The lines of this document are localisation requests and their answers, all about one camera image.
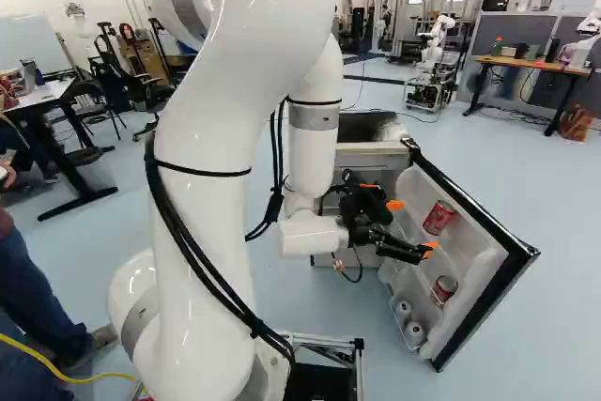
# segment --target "whiteboard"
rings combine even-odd
[[[27,58],[36,60],[42,74],[70,68],[46,16],[0,17],[0,69],[19,68]]]

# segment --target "refrigerator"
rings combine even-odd
[[[375,127],[358,128],[362,119],[356,115]],[[346,168],[360,172],[368,183],[381,183],[390,198],[405,203],[393,212],[390,233],[413,244],[436,242],[434,252],[419,265],[378,257],[373,245],[362,246],[358,258],[364,266],[377,267],[378,279],[388,287],[386,302],[403,346],[440,372],[540,253],[428,160],[390,112],[341,115],[334,183]],[[440,200],[455,215],[434,236],[424,229],[424,221]],[[324,211],[336,214],[336,206],[332,197]],[[352,250],[336,257],[345,267],[358,265]],[[331,258],[315,255],[311,263],[331,266]],[[456,283],[448,300],[435,288],[440,276]],[[415,324],[417,333],[411,328]]]

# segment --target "computer monitor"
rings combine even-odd
[[[482,11],[506,11],[507,0],[483,0]]]

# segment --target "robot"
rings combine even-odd
[[[569,69],[584,69],[591,50],[601,38],[601,0],[595,0],[593,9],[576,31],[585,39],[563,46],[558,59],[567,63]]]
[[[419,74],[405,82],[405,104],[408,108],[420,108],[428,113],[438,112],[451,101],[455,91],[455,64],[443,63],[444,40],[447,31],[455,27],[455,19],[439,15],[432,30],[418,33],[424,41],[422,61],[415,67]],[[408,93],[408,86],[413,86]]]
[[[436,19],[432,30],[416,35],[417,38],[424,39],[427,42],[427,46],[422,50],[422,61],[417,64],[418,69],[431,72],[434,65],[440,63],[447,31],[453,27],[455,27],[455,19],[441,14]]]
[[[366,193],[351,174],[343,221],[313,210],[331,185],[342,98],[343,59],[330,31],[335,0],[150,2],[199,54],[146,145],[153,249],[123,265],[109,288],[110,317],[142,381],[157,401],[282,401],[298,343],[346,347],[361,366],[360,340],[278,333],[254,314],[244,239],[254,148],[286,98],[282,254],[379,242],[383,252],[419,262],[432,250],[390,237],[385,196]]]

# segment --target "standing desk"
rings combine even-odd
[[[556,72],[565,75],[570,79],[570,85],[565,92],[565,96],[563,96],[562,102],[560,106],[557,108],[557,112],[551,122],[545,129],[545,136],[550,136],[554,131],[556,131],[560,125],[560,119],[562,118],[562,113],[567,106],[567,103],[570,101],[572,97],[572,93],[574,92],[574,87],[576,86],[576,82],[578,81],[578,77],[590,77],[592,72],[590,69],[569,69],[563,63],[547,63],[545,60],[526,60],[523,58],[513,58],[512,56],[491,56],[491,55],[481,55],[475,56],[474,60],[482,65],[480,69],[480,74],[478,74],[478,78],[476,79],[476,87],[473,92],[473,96],[471,97],[470,108],[468,108],[465,112],[463,112],[463,116],[469,116],[472,113],[476,113],[485,105],[482,102],[479,102],[480,95],[482,94],[482,90],[484,89],[484,84],[486,80],[486,73],[493,66],[505,66],[512,68],[529,68],[529,69],[539,69],[545,70],[547,72]]]
[[[17,127],[21,121],[27,124],[27,129],[36,137],[48,156],[56,163],[58,169],[65,175],[69,183],[78,193],[76,199],[56,208],[52,208],[38,216],[38,221],[44,221],[66,211],[83,206],[89,202],[116,193],[117,187],[107,187],[93,190],[77,171],[73,162],[65,155],[56,143],[52,131],[46,126],[44,114],[55,107],[60,107],[65,117],[86,147],[96,148],[85,132],[84,126],[77,118],[70,105],[69,96],[65,93],[75,79],[52,81],[44,86],[37,86],[34,91],[19,99],[19,104],[2,111]]]

